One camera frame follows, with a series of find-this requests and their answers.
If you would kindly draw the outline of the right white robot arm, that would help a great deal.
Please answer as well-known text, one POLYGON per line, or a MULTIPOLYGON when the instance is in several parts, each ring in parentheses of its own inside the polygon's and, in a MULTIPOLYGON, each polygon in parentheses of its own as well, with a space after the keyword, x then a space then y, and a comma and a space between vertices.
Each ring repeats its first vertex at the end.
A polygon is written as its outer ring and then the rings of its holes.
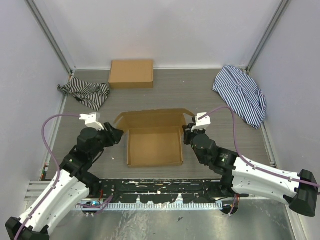
POLYGON ((193 130, 189 125, 183 126, 183 141, 200 164, 221 175, 223 196, 255 195, 287 205, 302 216, 316 215, 320 186, 311 171, 290 172, 260 164, 217 146, 204 129, 193 130))

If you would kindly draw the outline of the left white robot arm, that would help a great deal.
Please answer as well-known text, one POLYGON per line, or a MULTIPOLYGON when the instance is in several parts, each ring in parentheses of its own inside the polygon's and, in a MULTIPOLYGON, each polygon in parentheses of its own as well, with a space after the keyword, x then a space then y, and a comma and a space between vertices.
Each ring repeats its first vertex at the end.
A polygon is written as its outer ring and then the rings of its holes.
POLYGON ((110 123, 101 130, 86 127, 76 145, 64 157, 58 170, 38 197, 20 217, 10 217, 5 224, 11 240, 48 240, 58 223, 84 198, 100 194, 100 179, 89 172, 105 148, 121 141, 124 131, 110 123))

